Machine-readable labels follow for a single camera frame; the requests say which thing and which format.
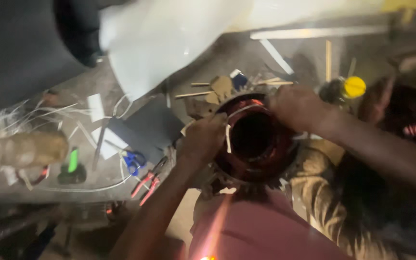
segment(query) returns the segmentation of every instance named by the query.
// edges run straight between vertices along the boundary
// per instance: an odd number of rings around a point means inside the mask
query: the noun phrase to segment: wooden stick
[[[266,84],[266,83],[269,83],[269,82],[275,82],[275,81],[279,81],[279,80],[280,80],[280,78],[273,78],[273,79],[269,79],[269,80],[260,80],[256,83],[256,85]]]
[[[332,80],[332,42],[325,42],[325,79],[327,82]]]
[[[271,82],[266,83],[266,85],[293,85],[294,83],[292,81],[279,81],[279,82]]]
[[[184,98],[184,97],[193,97],[193,96],[201,96],[201,95],[207,95],[210,93],[213,93],[214,91],[205,91],[205,92],[199,92],[199,93],[192,93],[192,94],[183,94],[183,95],[177,95],[175,98]]]

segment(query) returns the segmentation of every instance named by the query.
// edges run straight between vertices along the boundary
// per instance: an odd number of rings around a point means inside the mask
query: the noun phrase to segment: debris
[[[277,81],[279,81],[279,80],[281,80],[281,78],[279,78],[279,77],[277,77],[277,78],[272,78],[272,79],[269,79],[269,80],[261,80],[261,81],[258,81],[258,82],[256,82],[256,83],[254,83],[254,85],[267,84],[267,83],[271,83],[271,82],[277,82]]]
[[[246,76],[238,69],[234,69],[229,76],[232,79],[234,89],[237,91],[240,91],[248,83]]]
[[[294,82],[292,82],[292,81],[279,81],[279,82],[266,83],[266,85],[271,85],[271,86],[274,86],[274,85],[293,85],[293,84],[294,84]]]
[[[184,100],[184,102],[187,115],[195,120],[199,120],[206,116],[209,116],[218,109],[217,104],[210,103],[207,101],[200,101],[187,98]]]
[[[215,92],[206,95],[205,100],[211,104],[219,104],[219,98]]]
[[[387,33],[389,26],[351,26],[351,27],[332,27],[332,28],[306,28],[292,30],[276,30],[252,32],[250,38],[259,39],[307,39],[322,37],[347,37],[363,34]]]
[[[185,125],[184,128],[181,129],[181,133],[182,133],[183,136],[185,136],[185,133],[187,132],[187,129],[195,122],[196,122],[196,120],[192,120],[192,121],[190,121],[190,123]]]
[[[227,153],[228,154],[232,153],[230,133],[231,133],[231,125],[227,124],[226,125],[226,142],[227,142]]]
[[[218,76],[211,83],[211,88],[216,92],[219,100],[223,102],[232,96],[232,79],[228,76]]]
[[[97,128],[94,130],[91,135],[92,138],[97,142],[99,140],[100,133],[102,132],[102,127]],[[107,160],[108,158],[114,156],[118,153],[117,149],[113,146],[109,145],[106,141],[116,145],[119,150],[123,150],[124,148],[128,147],[128,144],[123,141],[123,139],[119,138],[115,133],[113,133],[110,129],[106,128],[104,132],[104,143],[100,148],[100,154]]]
[[[87,98],[88,107],[91,111],[91,122],[95,122],[104,118],[104,107],[102,106],[102,100],[100,94],[91,95]]]
[[[290,65],[283,60],[282,56],[279,54],[279,52],[272,46],[272,44],[268,40],[259,40],[259,42],[266,48],[266,50],[269,52],[269,54],[274,58],[274,60],[280,65],[280,67],[285,70],[285,72],[289,75],[293,74],[294,71],[290,67]]]
[[[213,93],[213,92],[214,91],[205,91],[205,92],[198,92],[198,93],[191,93],[191,94],[182,94],[182,95],[175,96],[175,98],[201,96],[201,95],[206,95],[206,94],[210,94],[210,93]]]

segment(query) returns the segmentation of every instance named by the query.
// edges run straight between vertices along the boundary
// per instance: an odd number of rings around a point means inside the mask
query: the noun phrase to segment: white wire
[[[35,118],[38,118],[38,117],[43,117],[43,116],[46,116],[46,115],[49,115],[49,114],[52,114],[52,113],[55,113],[55,112],[61,111],[61,110],[63,110],[63,109],[66,109],[66,108],[72,107],[72,106],[74,106],[74,105],[76,105],[76,104],[78,104],[78,103],[74,103],[74,104],[71,104],[71,105],[68,105],[68,106],[65,106],[65,107],[59,108],[59,109],[55,109],[55,110],[53,110],[53,111],[51,111],[51,112],[48,112],[48,113],[43,114],[43,115],[39,115],[39,116],[37,116],[37,117],[35,117]],[[30,115],[31,115],[31,114],[33,114],[33,113],[34,113],[35,111],[37,111],[37,110],[46,110],[46,108],[42,107],[42,108],[37,108],[37,109],[32,110],[30,113],[26,114],[26,115],[25,115],[25,116],[23,116],[21,119],[19,119],[19,120],[15,121],[14,123],[10,124],[10,125],[9,125],[9,126],[7,126],[7,127],[4,127],[3,129],[1,129],[1,131],[4,131],[4,130],[8,129],[9,127],[11,127],[11,126],[13,126],[13,125],[17,124],[18,122],[20,122],[20,121],[22,121],[22,120],[26,120],[26,119],[28,119],[28,118],[30,117]],[[32,118],[32,119],[30,119],[30,120],[28,120],[28,121],[24,121],[24,122],[22,122],[22,124],[20,124],[20,125],[26,124],[26,123],[28,123],[28,122],[30,122],[30,121],[32,121],[32,120],[34,120],[35,118]]]
[[[89,135],[88,131],[86,131],[86,128],[83,126],[83,124],[80,121],[76,121],[76,124],[79,126],[79,128],[81,129],[81,131],[83,131],[84,135],[86,136],[86,139],[88,139],[88,141],[92,145],[92,147],[94,147],[94,149],[97,149],[96,142]]]
[[[123,101],[123,99],[125,97],[131,96],[131,99],[133,98],[133,96],[131,94],[124,94],[123,97],[121,97],[119,99],[119,101],[115,104],[115,107],[113,107],[113,116],[117,115],[117,109],[118,109],[118,105]],[[132,100],[130,102],[130,105],[128,105],[128,107],[126,108],[126,110],[124,110],[123,114],[121,114],[120,116],[118,116],[117,118],[122,118],[131,108],[131,105],[133,104],[134,100]]]
[[[44,188],[44,187],[38,187],[38,186],[35,186],[35,189],[43,190],[43,191],[49,191],[49,192],[101,192],[101,191],[105,191],[105,190],[115,188],[115,187],[125,183],[126,180],[129,179],[130,177],[131,177],[131,174],[128,175],[124,180],[122,180],[118,183],[112,184],[110,186],[105,186],[105,187],[102,187],[102,188],[97,188],[97,189],[59,189],[59,188]]]
[[[68,137],[68,139],[72,139],[72,136],[76,133],[76,131],[78,130],[79,126],[75,127],[75,129],[73,129],[72,133],[70,134],[70,136]]]
[[[124,176],[122,163],[124,163],[126,165],[126,163],[124,162],[123,156],[120,156],[120,171],[121,171],[121,175]],[[49,192],[101,192],[101,191],[105,191],[105,190],[108,190],[108,189],[115,188],[115,187],[125,183],[126,180],[129,179],[131,176],[133,176],[136,180],[141,182],[141,179],[139,179],[137,176],[134,176],[134,175],[130,174],[118,183],[112,184],[110,186],[105,186],[105,187],[102,187],[102,188],[97,188],[97,189],[59,189],[59,188],[45,188],[45,187],[38,187],[38,186],[35,186],[34,188],[38,189],[38,190],[49,191]],[[143,186],[147,190],[149,190],[149,187],[146,184],[144,184]]]

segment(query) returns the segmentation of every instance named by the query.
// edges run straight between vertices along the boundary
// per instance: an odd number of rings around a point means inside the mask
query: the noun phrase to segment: blue-handled scissors
[[[136,151],[131,152],[124,150],[123,159],[128,166],[128,172],[133,176],[137,176],[139,169],[147,165],[146,157]]]

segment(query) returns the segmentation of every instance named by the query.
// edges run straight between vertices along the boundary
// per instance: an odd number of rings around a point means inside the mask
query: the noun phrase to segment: red-handled pliers
[[[155,191],[155,188],[157,186],[157,184],[160,182],[160,179],[157,177],[157,175],[160,173],[161,168],[163,167],[163,165],[165,165],[165,163],[168,161],[168,157],[163,157],[158,163],[157,165],[155,165],[155,167],[152,169],[152,171],[149,171],[147,173],[147,176],[136,186],[136,188],[134,189],[133,193],[131,193],[131,198],[134,198],[137,193],[139,192],[139,190],[142,188],[142,186],[144,186],[144,184],[152,179],[152,183],[150,185],[149,191],[147,192],[146,196],[142,199],[141,203],[139,204],[140,206],[142,206],[147,199],[150,197],[150,195],[152,195],[152,193]]]

